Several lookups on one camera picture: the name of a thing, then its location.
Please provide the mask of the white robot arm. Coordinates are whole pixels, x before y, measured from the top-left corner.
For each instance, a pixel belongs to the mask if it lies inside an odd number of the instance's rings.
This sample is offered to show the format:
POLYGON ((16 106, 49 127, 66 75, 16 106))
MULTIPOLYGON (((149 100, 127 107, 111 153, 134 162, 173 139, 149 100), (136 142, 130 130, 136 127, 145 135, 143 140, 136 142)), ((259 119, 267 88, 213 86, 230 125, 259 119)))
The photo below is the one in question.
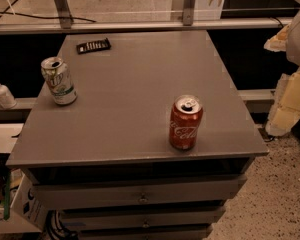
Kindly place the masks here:
POLYGON ((292 75, 280 77, 265 126, 269 135, 283 136, 300 120, 300 11, 290 24, 266 41, 264 48, 284 51, 287 60, 298 66, 292 75))

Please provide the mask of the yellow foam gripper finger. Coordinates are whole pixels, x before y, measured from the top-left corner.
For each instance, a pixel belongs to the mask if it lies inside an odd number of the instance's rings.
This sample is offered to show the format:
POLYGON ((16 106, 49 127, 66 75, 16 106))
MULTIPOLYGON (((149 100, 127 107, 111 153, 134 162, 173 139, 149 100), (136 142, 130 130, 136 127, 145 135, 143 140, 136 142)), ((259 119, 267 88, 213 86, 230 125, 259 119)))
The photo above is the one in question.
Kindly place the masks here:
POLYGON ((277 83, 265 129, 269 135, 283 136, 300 120, 300 67, 292 75, 282 74, 277 83))

